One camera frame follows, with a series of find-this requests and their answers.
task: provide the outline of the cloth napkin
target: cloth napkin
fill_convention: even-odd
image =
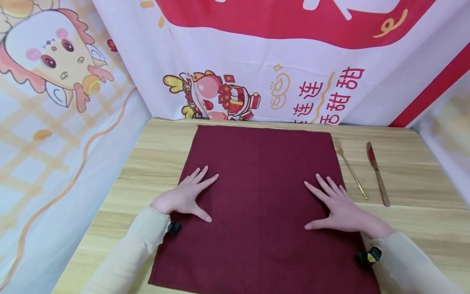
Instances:
[[[202,294],[378,294],[355,255],[359,233],[307,231],[328,209],[304,186],[315,174],[344,186],[329,133],[199,126],[180,181],[209,166],[198,197],[212,217],[172,214],[182,229],[159,247],[149,283]]]

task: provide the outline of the clip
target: clip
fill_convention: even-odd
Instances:
[[[359,252],[356,260],[364,267],[370,268],[382,258],[382,251],[377,247],[372,247],[368,252]]]
[[[168,226],[167,233],[174,236],[181,230],[181,228],[182,226],[179,222],[171,222]]]

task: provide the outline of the finger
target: finger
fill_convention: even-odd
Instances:
[[[200,170],[200,168],[196,168],[196,170],[189,176],[188,183],[190,183],[197,176]]]
[[[309,222],[305,225],[306,230],[334,229],[331,218],[327,217],[321,220]]]
[[[200,182],[199,184],[197,184],[199,192],[201,192],[202,190],[212,185],[218,178],[219,178],[219,174],[216,174],[215,176],[205,180],[204,182]]]
[[[326,180],[327,180],[329,186],[333,189],[333,191],[334,191],[338,196],[344,197],[343,193],[342,193],[341,190],[338,188],[338,185],[336,185],[336,183],[335,183],[329,176],[326,177]]]
[[[212,218],[209,216],[209,214],[197,205],[194,205],[194,208],[191,213],[205,222],[212,222]]]
[[[329,203],[331,203],[331,198],[328,197],[328,195],[326,195],[325,193],[323,193],[320,189],[313,187],[312,184],[310,184],[309,182],[304,182],[304,184],[305,187],[307,187],[307,189],[313,193],[313,195],[315,195],[318,199],[320,199],[320,201],[325,203],[327,206],[329,205]]]
[[[328,196],[330,196],[332,198],[338,198],[339,197],[339,195],[337,195],[333,191],[333,189],[325,182],[325,180],[323,180],[323,178],[319,174],[316,174],[315,176],[317,178],[318,184],[320,184],[321,188],[323,189],[323,191],[326,192],[326,194],[328,194]]]
[[[205,174],[207,173],[207,170],[209,170],[208,166],[204,166],[202,171],[191,181],[192,184],[199,184],[202,179],[204,179]]]
[[[189,175],[187,175],[184,180],[181,181],[181,183],[179,185],[184,185],[188,182],[188,179],[189,179]]]
[[[343,193],[343,196],[346,197],[347,199],[351,200],[351,197],[349,197],[349,194],[348,192],[346,192],[346,190],[343,188],[343,186],[339,185],[339,189],[341,190],[341,192]]]

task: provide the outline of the gold knife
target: gold knife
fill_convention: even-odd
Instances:
[[[386,207],[390,207],[390,200],[388,199],[387,190],[385,190],[384,181],[382,180],[382,176],[380,175],[379,166],[377,165],[376,155],[374,154],[374,149],[372,149],[372,144],[370,142],[367,143],[367,157],[369,157],[370,165],[376,171],[377,181],[379,182],[380,193],[382,194],[382,201]]]

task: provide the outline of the fork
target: fork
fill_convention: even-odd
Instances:
[[[333,144],[335,146],[336,153],[341,155],[341,157],[345,160],[345,163],[348,166],[349,170],[351,171],[351,174],[354,177],[354,180],[356,180],[356,183],[359,186],[359,189],[362,192],[362,195],[364,195],[365,199],[369,200],[369,197],[367,197],[366,191],[362,187],[361,183],[359,182],[359,179],[356,177],[356,174],[353,171],[353,168],[351,167],[351,165],[349,164],[348,160],[345,157],[345,153],[343,152],[343,148],[341,147],[341,143],[339,142],[339,139],[338,138],[333,138]]]

